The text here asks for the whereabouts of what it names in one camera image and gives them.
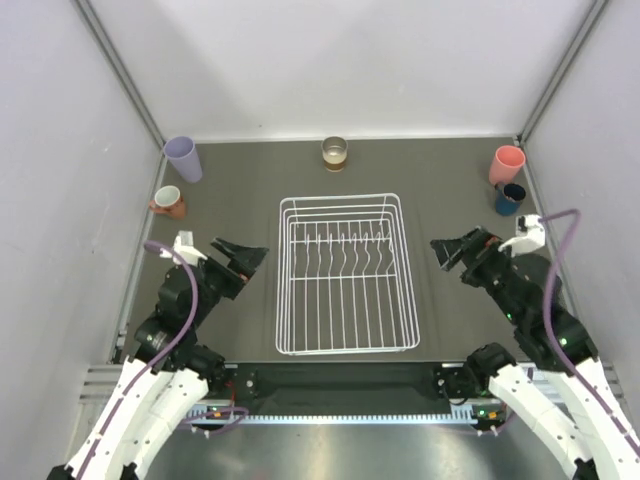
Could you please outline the dark blue ceramic mug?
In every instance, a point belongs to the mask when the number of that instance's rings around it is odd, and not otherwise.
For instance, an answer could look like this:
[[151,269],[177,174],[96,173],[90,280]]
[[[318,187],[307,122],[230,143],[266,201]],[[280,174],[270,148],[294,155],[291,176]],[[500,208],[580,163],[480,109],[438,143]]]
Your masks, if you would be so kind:
[[498,183],[495,191],[495,211],[502,216],[514,215],[527,195],[525,188],[516,183]]

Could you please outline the terracotta ceramic mug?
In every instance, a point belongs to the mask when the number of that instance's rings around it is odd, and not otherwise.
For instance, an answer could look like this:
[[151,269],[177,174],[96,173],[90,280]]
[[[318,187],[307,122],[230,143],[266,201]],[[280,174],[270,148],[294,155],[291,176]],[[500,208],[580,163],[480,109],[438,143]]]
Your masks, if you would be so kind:
[[163,186],[149,202],[149,209],[155,214],[167,215],[172,219],[183,219],[187,209],[184,197],[178,187]]

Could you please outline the pink plastic tumbler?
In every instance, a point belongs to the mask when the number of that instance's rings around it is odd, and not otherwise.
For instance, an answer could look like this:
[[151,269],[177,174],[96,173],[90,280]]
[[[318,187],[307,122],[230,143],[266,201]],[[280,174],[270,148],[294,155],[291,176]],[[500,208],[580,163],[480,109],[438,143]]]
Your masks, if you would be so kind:
[[522,149],[513,145],[499,147],[494,154],[490,169],[489,182],[491,185],[510,183],[526,163],[526,154]]

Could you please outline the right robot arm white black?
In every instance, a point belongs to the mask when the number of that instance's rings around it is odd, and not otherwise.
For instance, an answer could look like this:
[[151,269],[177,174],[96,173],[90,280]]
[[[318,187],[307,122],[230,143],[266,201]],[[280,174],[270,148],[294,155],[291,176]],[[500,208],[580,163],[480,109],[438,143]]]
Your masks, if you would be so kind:
[[558,301],[559,284],[534,215],[517,219],[503,240],[483,227],[430,243],[444,271],[462,265],[461,281],[482,288],[514,329],[520,349],[562,399],[558,407],[498,343],[475,350],[464,363],[478,396],[505,403],[545,445],[569,479],[636,479],[639,444],[607,381],[584,326]]

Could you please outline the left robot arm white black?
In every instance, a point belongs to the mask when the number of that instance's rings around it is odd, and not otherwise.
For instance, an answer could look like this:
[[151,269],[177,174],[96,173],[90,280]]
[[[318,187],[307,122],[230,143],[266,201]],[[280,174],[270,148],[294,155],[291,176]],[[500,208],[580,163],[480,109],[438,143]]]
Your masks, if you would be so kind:
[[220,394],[229,375],[225,359],[199,343],[197,329],[223,299],[233,300],[261,266],[268,250],[216,238],[221,264],[181,231],[172,246],[148,240],[147,251],[174,265],[158,300],[134,335],[132,352],[92,431],[52,479],[143,479],[192,407]]

